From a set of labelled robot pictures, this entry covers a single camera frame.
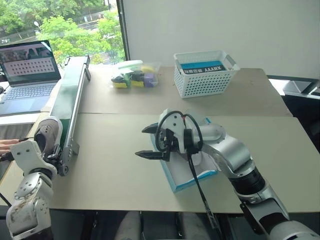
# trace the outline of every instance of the human hand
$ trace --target human hand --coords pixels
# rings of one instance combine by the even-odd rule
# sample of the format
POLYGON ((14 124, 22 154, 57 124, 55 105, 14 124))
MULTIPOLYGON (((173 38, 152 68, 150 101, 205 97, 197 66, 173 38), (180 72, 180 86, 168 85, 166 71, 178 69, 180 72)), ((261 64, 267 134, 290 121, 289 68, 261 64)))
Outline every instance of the human hand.
POLYGON ((2 139, 2 140, 0 140, 0 156, 2 154, 10 152, 10 148, 17 143, 19 143, 18 139, 10 139, 10 140, 2 139))

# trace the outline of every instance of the gray sneaker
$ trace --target gray sneaker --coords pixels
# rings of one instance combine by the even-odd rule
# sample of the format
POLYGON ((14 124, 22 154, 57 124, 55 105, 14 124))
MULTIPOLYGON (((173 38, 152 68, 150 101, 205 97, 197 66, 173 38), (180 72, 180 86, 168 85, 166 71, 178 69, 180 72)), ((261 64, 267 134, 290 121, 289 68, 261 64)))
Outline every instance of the gray sneaker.
POLYGON ((39 123, 34 134, 34 141, 38 144, 42 157, 47 158, 60 144, 62 130, 62 123, 55 116, 49 116, 39 123))

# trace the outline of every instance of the window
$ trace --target window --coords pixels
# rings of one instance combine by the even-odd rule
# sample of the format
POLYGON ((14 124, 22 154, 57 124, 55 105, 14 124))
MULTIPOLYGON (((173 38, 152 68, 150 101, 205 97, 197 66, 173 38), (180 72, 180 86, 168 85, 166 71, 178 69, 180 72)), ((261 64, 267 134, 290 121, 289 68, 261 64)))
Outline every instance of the window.
POLYGON ((115 64, 125 60, 120 22, 116 0, 0 0, 0 46, 49 40, 60 65, 87 54, 115 64))

